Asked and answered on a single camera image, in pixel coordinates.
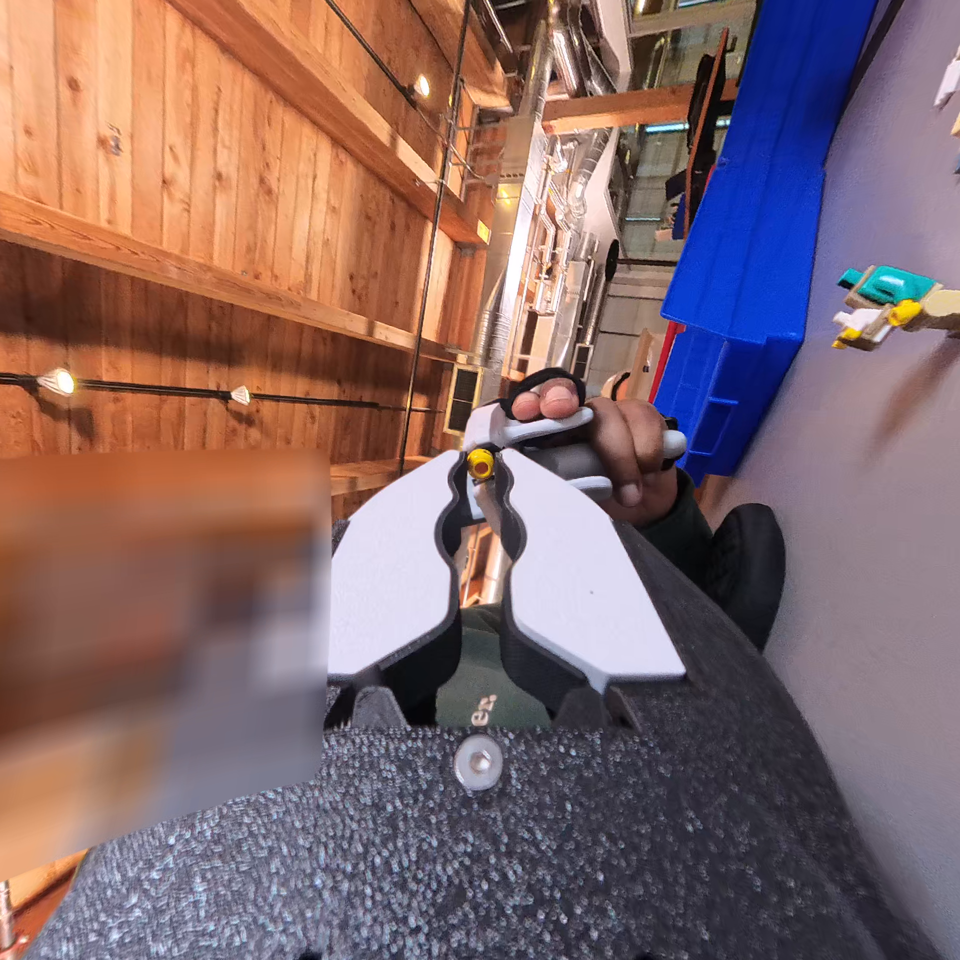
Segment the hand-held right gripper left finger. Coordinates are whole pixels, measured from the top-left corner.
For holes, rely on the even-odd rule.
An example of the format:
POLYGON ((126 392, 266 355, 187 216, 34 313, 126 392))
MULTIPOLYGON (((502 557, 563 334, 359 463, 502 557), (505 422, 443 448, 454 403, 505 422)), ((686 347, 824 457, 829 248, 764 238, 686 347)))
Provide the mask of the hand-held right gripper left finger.
POLYGON ((465 483, 464 454, 447 451, 349 519, 331 559, 330 679, 393 666, 453 626, 465 483))

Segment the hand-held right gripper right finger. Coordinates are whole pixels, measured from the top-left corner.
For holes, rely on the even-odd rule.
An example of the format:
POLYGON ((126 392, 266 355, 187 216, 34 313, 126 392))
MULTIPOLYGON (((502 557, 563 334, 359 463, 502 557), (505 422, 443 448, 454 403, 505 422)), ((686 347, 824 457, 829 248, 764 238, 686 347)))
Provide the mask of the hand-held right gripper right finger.
POLYGON ((686 677, 612 519, 570 481, 515 450, 498 457, 499 537, 510 557, 503 588, 505 664, 538 698, 586 683, 686 677))

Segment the person's left forearm green sleeve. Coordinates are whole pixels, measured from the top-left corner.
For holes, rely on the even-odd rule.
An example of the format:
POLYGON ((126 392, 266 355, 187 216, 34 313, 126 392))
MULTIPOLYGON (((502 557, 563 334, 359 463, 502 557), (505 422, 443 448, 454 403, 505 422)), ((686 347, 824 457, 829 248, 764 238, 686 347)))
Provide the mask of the person's left forearm green sleeve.
POLYGON ((646 540, 696 587, 707 585, 713 558, 714 531, 696 499, 696 486, 684 470, 669 470, 677 496, 664 517, 639 527, 646 540))

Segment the light wood side desk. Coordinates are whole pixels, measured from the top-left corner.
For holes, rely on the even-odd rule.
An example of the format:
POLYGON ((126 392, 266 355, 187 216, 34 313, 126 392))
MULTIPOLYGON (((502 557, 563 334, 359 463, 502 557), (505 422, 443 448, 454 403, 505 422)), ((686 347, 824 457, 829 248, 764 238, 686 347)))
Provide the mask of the light wood side desk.
POLYGON ((633 382, 633 395, 638 400, 650 401, 665 340, 665 330, 652 332, 644 328, 639 335, 630 375, 630 382, 633 382))

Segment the wooden top standing desk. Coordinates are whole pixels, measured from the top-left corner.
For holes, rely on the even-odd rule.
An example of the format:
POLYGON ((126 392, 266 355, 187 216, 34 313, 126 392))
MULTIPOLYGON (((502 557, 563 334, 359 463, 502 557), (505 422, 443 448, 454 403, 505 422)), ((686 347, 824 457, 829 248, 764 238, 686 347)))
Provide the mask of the wooden top standing desk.
POLYGON ((687 114, 688 160, 683 191, 683 238, 690 234, 717 159, 714 147, 716 125, 723 103, 730 99, 725 95, 729 33, 729 27, 721 30, 715 54, 701 57, 693 83, 687 114))

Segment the person's left hand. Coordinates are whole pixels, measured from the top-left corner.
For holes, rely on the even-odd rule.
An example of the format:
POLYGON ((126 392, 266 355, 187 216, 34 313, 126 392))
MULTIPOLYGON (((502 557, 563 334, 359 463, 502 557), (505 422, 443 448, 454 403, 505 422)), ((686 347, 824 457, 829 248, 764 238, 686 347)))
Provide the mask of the person's left hand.
MULTIPOLYGON (((649 403, 598 397, 586 402, 593 418, 583 432, 608 475, 613 495, 602 503, 615 520, 642 529, 667 517, 678 498, 675 466, 663 468, 665 421, 649 403)), ((552 378, 520 392, 510 404, 521 422, 562 420, 581 407, 578 390, 552 378)))

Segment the white air vent grille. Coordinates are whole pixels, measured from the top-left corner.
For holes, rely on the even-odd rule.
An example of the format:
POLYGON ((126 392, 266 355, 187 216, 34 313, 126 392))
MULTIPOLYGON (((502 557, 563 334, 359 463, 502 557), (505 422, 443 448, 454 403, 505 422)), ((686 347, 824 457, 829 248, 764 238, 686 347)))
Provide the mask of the white air vent grille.
POLYGON ((477 366, 453 366, 442 431, 462 436, 481 390, 483 370, 477 366))

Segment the person's torso green sweatshirt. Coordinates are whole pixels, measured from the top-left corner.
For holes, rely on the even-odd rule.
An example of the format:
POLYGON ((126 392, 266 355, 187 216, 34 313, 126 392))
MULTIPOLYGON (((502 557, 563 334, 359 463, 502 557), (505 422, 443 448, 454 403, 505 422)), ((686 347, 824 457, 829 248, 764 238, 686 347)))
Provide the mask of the person's torso green sweatshirt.
POLYGON ((544 705, 523 691, 501 662, 500 605, 470 606, 461 615, 461 657, 437 691, 436 725, 481 732, 549 729, 544 705))

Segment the black mesh cushion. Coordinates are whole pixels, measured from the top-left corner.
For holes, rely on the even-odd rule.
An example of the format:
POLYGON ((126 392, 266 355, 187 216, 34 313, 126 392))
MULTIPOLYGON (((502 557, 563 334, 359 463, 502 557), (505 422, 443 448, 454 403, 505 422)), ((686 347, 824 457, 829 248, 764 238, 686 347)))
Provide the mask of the black mesh cushion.
POLYGON ((770 507, 732 509, 713 534, 703 575, 704 593, 758 652, 769 641, 786 582, 786 545, 770 507))

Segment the black floor lamp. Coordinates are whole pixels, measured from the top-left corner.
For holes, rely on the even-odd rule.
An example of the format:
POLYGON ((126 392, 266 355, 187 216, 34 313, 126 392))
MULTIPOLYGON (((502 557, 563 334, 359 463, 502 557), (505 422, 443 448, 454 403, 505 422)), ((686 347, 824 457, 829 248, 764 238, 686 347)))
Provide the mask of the black floor lamp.
POLYGON ((613 276, 620 269, 650 268, 664 269, 672 271, 679 263, 679 259, 656 258, 656 257, 630 257, 621 252, 619 241, 614 239, 609 244, 606 252, 605 270, 606 273, 613 276))

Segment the black ceiling pipe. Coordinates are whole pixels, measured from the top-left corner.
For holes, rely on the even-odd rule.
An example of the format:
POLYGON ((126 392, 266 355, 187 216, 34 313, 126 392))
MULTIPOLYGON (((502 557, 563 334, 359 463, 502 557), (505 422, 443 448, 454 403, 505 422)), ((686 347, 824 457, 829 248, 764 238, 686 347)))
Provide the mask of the black ceiling pipe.
POLYGON ((448 174, 450 172, 451 159, 453 154, 453 147, 455 142, 455 131, 457 127, 457 122, 459 120, 460 113, 460 101, 462 94, 462 73, 463 73, 463 63, 464 55, 466 49, 466 37, 470 26, 470 13, 471 13, 472 4, 470 1, 463 2, 462 8, 462 22, 459 33, 459 40, 457 46, 457 54, 454 62, 454 71, 451 85, 451 93, 449 97, 449 106, 446 114, 445 127, 442 130, 442 137, 440 138, 442 146, 442 156, 441 156, 441 165, 440 171, 438 174, 438 183, 435 196, 434 212, 431 221, 431 229, 429 236, 429 245, 427 252, 427 260, 423 277, 423 286, 421 291, 421 302, 418 311, 417 323, 415 328, 414 336, 414 351, 412 354, 411 368, 409 373, 408 385, 406 400, 404 405, 404 416, 401 430, 401 438, 399 444, 399 460, 397 468, 397 477, 401 478, 405 472, 406 464, 406 453, 407 453, 407 442, 409 438, 409 431, 411 425, 411 418, 413 413, 413 402, 414 402, 414 393, 416 387, 416 379, 419 367, 419 361, 422 352, 422 346, 424 342, 424 327, 426 322, 426 310, 429 300, 429 287, 431 282, 431 276, 433 273, 433 263, 437 247, 437 237, 439 234, 439 226, 441 214, 443 212, 443 205, 445 202, 445 192, 448 188, 447 180, 448 174))

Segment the silver ceiling air duct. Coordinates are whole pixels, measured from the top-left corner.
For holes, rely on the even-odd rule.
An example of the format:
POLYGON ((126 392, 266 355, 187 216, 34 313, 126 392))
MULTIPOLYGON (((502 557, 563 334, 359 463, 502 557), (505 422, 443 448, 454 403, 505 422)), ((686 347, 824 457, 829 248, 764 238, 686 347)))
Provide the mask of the silver ceiling air duct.
POLYGON ((615 126, 574 122, 547 129, 550 83, 569 101, 592 101, 617 90, 584 28, 586 2, 548 2, 534 30, 516 113, 500 126, 493 175, 491 233, 481 310, 472 353, 495 378, 570 361, 580 280, 596 250, 585 229, 587 193, 615 126))

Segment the orange wooden post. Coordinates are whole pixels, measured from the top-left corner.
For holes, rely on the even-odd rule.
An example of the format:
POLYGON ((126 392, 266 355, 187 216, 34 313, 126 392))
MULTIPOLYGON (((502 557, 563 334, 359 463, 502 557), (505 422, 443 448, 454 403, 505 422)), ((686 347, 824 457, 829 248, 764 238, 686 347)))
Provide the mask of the orange wooden post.
POLYGON ((541 126, 549 135, 680 123, 688 119, 693 84, 631 90, 546 102, 541 126))

